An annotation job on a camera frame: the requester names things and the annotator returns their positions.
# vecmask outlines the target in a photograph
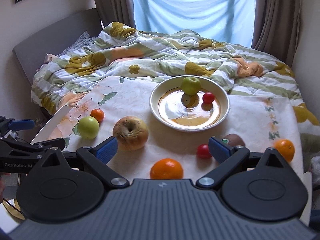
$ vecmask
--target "blue window shade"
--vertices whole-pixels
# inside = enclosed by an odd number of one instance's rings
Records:
[[[133,0],[141,31],[190,29],[205,38],[251,47],[256,0]]]

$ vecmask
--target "wrinkled apple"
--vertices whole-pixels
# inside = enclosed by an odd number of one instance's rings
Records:
[[[134,151],[145,145],[149,131],[143,120],[134,116],[126,116],[116,122],[112,134],[118,141],[119,149]]]

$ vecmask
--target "kiwi fruit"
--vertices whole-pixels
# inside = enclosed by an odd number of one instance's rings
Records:
[[[224,138],[229,140],[228,145],[230,145],[231,147],[234,147],[237,145],[241,145],[241,146],[245,147],[245,143],[239,135],[236,135],[234,133],[230,133],[230,134],[226,135]]]

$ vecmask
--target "metal screw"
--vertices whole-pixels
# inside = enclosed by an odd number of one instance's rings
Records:
[[[198,180],[199,184],[202,186],[211,186],[214,184],[214,179],[208,178],[208,177],[203,177]]]
[[[123,186],[127,183],[127,180],[125,178],[113,178],[111,183],[115,186]]]

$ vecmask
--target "white cloth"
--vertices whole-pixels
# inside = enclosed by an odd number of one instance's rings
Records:
[[[246,147],[253,152],[264,152],[273,145],[274,140],[286,138],[295,146],[292,168],[301,178],[303,162],[300,136],[292,105],[286,98],[261,98],[249,96],[229,96],[231,109],[227,118],[217,127],[203,132],[184,133],[176,131],[159,122],[149,109],[149,96],[157,84],[144,80],[130,80],[115,76],[107,77],[89,92],[61,121],[51,138],[69,137],[67,150],[76,151],[84,145],[96,146],[109,136],[115,123],[124,116],[136,116],[149,128],[149,138],[145,146],[136,151],[118,151],[108,166],[129,181],[134,178],[149,178],[150,169],[155,162],[163,158],[172,158],[181,163],[184,178],[194,182],[208,173],[218,163],[213,159],[199,159],[196,149],[200,144],[207,144],[211,136],[221,139],[235,133],[243,138]],[[99,106],[102,99],[110,98]],[[105,119],[100,125],[100,132],[93,140],[84,140],[75,135],[71,128],[76,119],[89,116],[90,111],[101,108]]]

